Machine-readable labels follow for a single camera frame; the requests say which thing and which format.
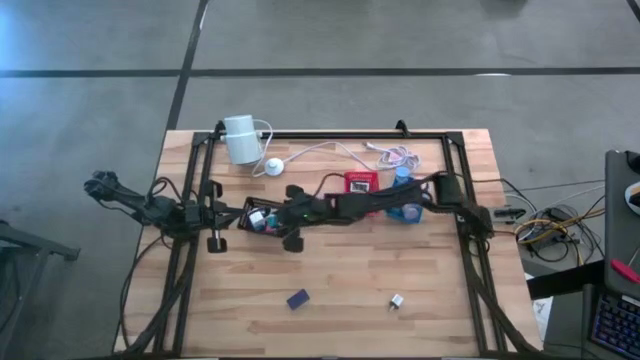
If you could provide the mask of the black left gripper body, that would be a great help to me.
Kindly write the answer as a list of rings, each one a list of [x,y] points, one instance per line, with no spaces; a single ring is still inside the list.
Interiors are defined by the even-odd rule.
[[[228,244],[220,235],[222,229],[235,220],[235,209],[221,202],[218,197],[222,195],[222,185],[213,180],[206,180],[200,187],[200,224],[197,232],[209,230],[211,236],[207,238],[206,245],[209,253],[225,253]]]

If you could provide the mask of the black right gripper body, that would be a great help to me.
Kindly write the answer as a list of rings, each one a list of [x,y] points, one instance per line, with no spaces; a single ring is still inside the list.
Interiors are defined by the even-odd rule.
[[[309,222],[316,197],[297,185],[287,185],[285,195],[284,203],[276,211],[279,224],[276,233],[282,239],[285,251],[301,253],[304,250],[304,239],[300,235],[300,228]]]

